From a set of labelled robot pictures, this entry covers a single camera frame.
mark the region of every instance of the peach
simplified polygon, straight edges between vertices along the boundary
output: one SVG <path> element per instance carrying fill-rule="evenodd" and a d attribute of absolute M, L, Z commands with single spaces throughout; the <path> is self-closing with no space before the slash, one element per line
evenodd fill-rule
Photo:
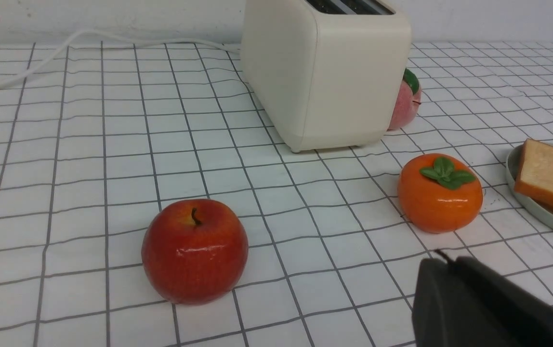
<path fill-rule="evenodd" d="M 416 93 L 413 94 L 412 85 L 415 85 Z M 388 130 L 397 130 L 406 126 L 413 121 L 413 118 L 418 113 L 420 107 L 420 99 L 422 88 L 419 87 L 418 81 L 409 70 L 403 76 L 398 89 L 398 97 L 394 105 L 394 111 Z"/>

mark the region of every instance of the toaster slot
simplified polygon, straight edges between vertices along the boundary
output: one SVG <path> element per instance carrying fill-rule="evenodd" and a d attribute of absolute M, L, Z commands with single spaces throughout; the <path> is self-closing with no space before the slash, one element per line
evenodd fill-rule
<path fill-rule="evenodd" d="M 326 14 L 391 15 L 394 14 L 375 0 L 306 0 L 310 6 Z"/>
<path fill-rule="evenodd" d="M 310 6 L 313 6 L 314 9 L 321 13 L 326 14 L 346 14 L 350 13 L 353 14 L 354 12 L 351 11 L 345 4 L 340 2 L 340 0 L 307 0 L 307 2 L 310 4 Z"/>
<path fill-rule="evenodd" d="M 386 6 L 375 0 L 341 0 L 356 14 L 391 15 L 394 14 Z"/>

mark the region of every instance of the bread crust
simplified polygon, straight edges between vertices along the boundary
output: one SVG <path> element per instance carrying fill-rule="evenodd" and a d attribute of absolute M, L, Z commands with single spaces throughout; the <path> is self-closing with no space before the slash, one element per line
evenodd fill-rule
<path fill-rule="evenodd" d="M 525 144 L 523 145 L 523 151 L 521 152 L 521 158 L 519 160 L 518 175 L 516 176 L 516 180 L 514 181 L 514 191 L 519 194 L 525 195 L 533 200 L 538 200 L 540 202 L 543 202 L 544 204 L 547 204 L 548 206 L 553 207 L 553 191 L 549 191 L 548 189 L 543 189 L 541 187 L 536 187 L 521 180 L 521 171 L 523 170 L 523 165 L 525 163 L 527 145 L 531 143 L 531 141 L 535 140 L 527 139 L 525 141 Z"/>

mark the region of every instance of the apple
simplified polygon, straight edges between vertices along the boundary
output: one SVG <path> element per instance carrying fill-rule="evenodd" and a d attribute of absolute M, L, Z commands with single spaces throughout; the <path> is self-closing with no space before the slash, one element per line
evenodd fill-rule
<path fill-rule="evenodd" d="M 142 244 L 148 281 L 175 304 L 200 305 L 227 294 L 239 281 L 248 254 L 239 218 L 210 199 L 167 206 L 151 222 Z"/>

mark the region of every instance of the apple stem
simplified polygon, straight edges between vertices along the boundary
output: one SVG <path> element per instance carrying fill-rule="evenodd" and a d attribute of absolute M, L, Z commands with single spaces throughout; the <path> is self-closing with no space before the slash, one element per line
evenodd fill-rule
<path fill-rule="evenodd" d="M 191 210 L 191 218 L 193 218 L 193 222 L 195 222 L 196 226 L 201 226 L 201 222 L 195 217 L 195 212 L 197 212 L 197 208 L 193 207 Z"/>

